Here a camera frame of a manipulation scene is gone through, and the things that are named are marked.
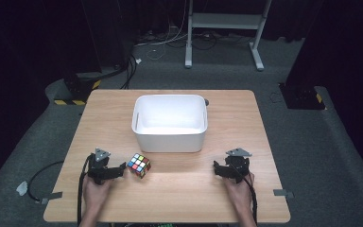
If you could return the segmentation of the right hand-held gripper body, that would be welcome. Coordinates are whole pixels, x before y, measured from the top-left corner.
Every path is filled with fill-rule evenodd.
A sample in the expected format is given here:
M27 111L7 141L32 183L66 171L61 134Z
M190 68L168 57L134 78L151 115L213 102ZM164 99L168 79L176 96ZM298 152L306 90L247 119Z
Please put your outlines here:
M227 151L226 154L225 163L232 170L230 179L241 183L250 174L251 153L242 148L234 148Z

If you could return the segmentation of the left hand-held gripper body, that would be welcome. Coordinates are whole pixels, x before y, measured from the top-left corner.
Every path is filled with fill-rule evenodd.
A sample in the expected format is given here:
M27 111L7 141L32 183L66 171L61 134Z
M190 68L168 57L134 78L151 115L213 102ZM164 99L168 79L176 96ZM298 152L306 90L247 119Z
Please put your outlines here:
M92 178L95 184L102 185L104 183L104 175L111 154L101 148L96 148L94 153L88 157L88 176Z

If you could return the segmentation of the multicoloured puzzle cube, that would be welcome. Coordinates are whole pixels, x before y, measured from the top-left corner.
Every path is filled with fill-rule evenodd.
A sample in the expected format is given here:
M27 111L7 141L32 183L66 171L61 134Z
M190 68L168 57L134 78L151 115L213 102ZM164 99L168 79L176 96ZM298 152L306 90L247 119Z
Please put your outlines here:
M127 168L131 173L143 179L151 169L151 162L146 156L135 153L128 161Z

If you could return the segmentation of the white plastic bin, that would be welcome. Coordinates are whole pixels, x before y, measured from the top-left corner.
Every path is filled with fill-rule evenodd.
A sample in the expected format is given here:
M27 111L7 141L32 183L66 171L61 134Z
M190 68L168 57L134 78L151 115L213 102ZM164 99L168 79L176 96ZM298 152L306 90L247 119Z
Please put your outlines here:
M144 95L136 99L131 129L145 152L198 152L208 129L199 95Z

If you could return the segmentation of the person's left hand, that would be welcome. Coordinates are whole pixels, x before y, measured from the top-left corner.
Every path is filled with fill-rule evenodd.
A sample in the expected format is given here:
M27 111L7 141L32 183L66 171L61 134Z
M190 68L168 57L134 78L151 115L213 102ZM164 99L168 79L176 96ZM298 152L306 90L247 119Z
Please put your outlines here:
M83 198L86 213L98 213L106 202L113 180L103 184L96 184L90 177L85 177L83 182Z

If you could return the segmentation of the person's right hand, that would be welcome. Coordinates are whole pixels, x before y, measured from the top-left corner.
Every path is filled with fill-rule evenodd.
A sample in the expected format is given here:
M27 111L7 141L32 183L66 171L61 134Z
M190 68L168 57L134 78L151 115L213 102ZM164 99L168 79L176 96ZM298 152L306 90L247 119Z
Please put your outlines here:
M232 180L223 178L229 199L233 205L236 214L239 217L252 216L252 197L250 185L253 184L254 175L250 173L245 177L246 182L234 183Z

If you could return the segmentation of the wooden table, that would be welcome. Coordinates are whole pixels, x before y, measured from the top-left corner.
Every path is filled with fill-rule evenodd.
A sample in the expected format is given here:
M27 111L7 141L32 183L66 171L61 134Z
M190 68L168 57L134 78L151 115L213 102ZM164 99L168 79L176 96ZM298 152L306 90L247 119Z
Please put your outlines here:
M54 187L61 198L50 201L43 214L48 222L77 218L78 179L86 157L95 148L111 153L118 166L139 152L131 129L135 100L141 90L95 90L91 93ZM287 223L290 212L281 188L258 109L250 90L201 90L208 99L209 126L203 148L193 153L150 153L151 169L144 178L130 172L112 184L99 219L102 222L233 223L237 220L213 163L227 151L251 153L261 223Z

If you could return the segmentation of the grey tape strip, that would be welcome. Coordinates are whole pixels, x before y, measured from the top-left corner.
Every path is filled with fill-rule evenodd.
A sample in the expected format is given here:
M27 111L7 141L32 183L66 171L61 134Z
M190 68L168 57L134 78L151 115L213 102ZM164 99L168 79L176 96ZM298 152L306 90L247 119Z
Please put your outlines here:
M275 196L285 197L286 199L294 198L294 194L291 191L287 191L285 189L274 189L273 194Z
M55 192L49 194L47 197L40 200L40 204L48 204L49 201L60 199L62 197L62 192Z

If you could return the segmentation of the black base with yellow stripes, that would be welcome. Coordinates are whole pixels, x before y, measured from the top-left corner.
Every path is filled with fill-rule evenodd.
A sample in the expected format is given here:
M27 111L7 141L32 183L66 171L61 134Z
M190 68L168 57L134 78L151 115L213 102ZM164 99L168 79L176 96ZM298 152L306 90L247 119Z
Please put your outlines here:
M97 89L100 83L101 80L98 78L72 76L63 79L54 96L54 103L56 105L85 105L91 92Z
M325 105L314 87L279 84L286 107L294 110L324 110Z

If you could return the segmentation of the grey metal stand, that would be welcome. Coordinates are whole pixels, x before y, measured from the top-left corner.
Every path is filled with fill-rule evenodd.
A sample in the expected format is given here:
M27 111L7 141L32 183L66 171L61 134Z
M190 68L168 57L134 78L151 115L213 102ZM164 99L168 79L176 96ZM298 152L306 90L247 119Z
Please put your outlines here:
M221 14L194 12L194 0L189 0L184 67L191 68L193 65L192 34L194 28L243 29L256 31L254 40L249 43L249 48L256 69L258 71L263 71L265 66L260 57L258 45L268 18L271 3L272 0L266 0L261 14Z

